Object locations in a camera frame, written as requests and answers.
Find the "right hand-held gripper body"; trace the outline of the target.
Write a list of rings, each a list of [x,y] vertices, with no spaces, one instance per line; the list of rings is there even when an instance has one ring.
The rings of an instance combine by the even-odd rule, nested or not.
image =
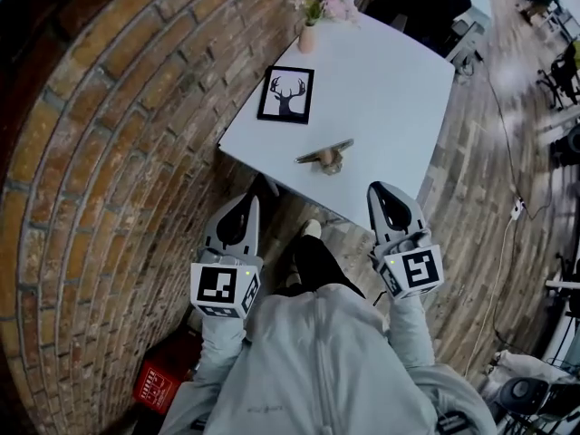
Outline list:
[[[444,282],[440,246],[427,228],[377,245],[371,260],[393,300],[425,295]]]

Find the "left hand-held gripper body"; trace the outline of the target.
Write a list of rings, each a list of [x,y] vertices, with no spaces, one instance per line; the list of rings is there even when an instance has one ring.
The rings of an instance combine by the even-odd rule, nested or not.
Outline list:
[[[190,302],[204,316],[246,320],[255,302],[263,260],[259,256],[199,250],[190,266]]]

